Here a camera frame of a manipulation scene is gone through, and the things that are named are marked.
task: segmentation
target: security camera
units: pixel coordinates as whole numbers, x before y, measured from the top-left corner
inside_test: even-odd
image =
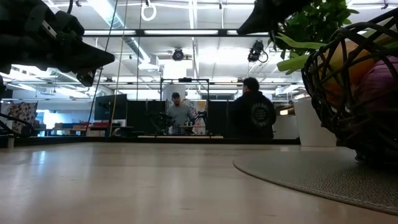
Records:
[[[263,54],[267,57],[267,59],[265,61],[260,60],[260,57]],[[253,44],[253,47],[250,49],[250,52],[249,52],[248,61],[252,62],[252,63],[257,62],[257,61],[264,63],[264,62],[268,61],[268,55],[264,51],[264,44],[262,43],[262,40],[256,40],[256,42]]]
[[[184,53],[182,52],[182,49],[175,49],[172,58],[175,61],[183,60],[184,59]]]

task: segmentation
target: white wall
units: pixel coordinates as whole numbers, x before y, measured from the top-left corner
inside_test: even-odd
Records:
[[[274,139],[296,139],[299,136],[296,116],[276,116]]]

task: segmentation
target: black cap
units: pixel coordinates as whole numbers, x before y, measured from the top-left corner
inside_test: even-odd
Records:
[[[180,97],[180,94],[177,93],[177,92],[173,93],[173,95],[172,95],[172,98],[173,98],[173,99],[177,99],[177,98],[179,98],[179,97]]]

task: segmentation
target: table surface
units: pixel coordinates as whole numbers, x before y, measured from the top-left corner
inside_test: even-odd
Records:
[[[253,178],[232,163],[246,154],[269,150],[293,154],[300,149],[115,142],[16,147],[0,154],[0,220],[3,224],[398,223],[396,216]]]

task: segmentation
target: person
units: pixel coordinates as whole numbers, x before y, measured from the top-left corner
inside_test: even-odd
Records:
[[[259,82],[253,77],[243,80],[243,95],[235,100],[230,118],[241,138],[274,137],[274,105],[259,91]]]
[[[186,121],[191,120],[193,114],[189,106],[181,102],[179,93],[173,93],[172,101],[174,105],[166,111],[167,115],[174,120],[172,134],[185,134],[185,129],[179,128],[179,126],[183,126]]]

